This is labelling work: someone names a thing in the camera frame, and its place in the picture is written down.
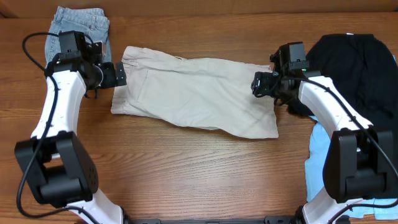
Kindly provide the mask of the beige shorts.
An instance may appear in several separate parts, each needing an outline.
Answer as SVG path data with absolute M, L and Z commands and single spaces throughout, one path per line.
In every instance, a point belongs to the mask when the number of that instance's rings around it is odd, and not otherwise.
M 277 138 L 274 101 L 251 83 L 268 65 L 217 58 L 185 59 L 128 46 L 127 84 L 114 89 L 111 112 L 162 119 L 176 126 L 222 129 L 248 139 Z

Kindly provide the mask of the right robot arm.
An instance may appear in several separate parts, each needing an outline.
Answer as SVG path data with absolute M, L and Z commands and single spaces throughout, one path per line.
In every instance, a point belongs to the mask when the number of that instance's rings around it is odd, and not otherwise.
M 321 191 L 294 216 L 265 217 L 265 223 L 349 223 L 345 211 L 368 207 L 367 199 L 396 200 L 392 132 L 375 127 L 341 96 L 331 78 L 311 70 L 302 42 L 280 46 L 270 61 L 271 72 L 255 73 L 253 95 L 284 103 L 299 100 L 325 128 L 330 146 Z

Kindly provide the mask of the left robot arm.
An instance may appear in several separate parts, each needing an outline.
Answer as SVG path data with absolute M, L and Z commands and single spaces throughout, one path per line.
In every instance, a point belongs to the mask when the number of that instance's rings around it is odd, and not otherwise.
M 124 67 L 104 62 L 102 43 L 83 32 L 59 32 L 55 37 L 60 52 L 41 67 L 47 95 L 40 121 L 30 139 L 17 142 L 14 149 L 23 172 L 17 209 L 28 218 L 71 211 L 86 223 L 130 223 L 126 211 L 99 189 L 96 166 L 76 134 L 82 99 L 90 90 L 126 85 Z M 37 203 L 54 210 L 45 215 L 25 211 L 25 185 Z

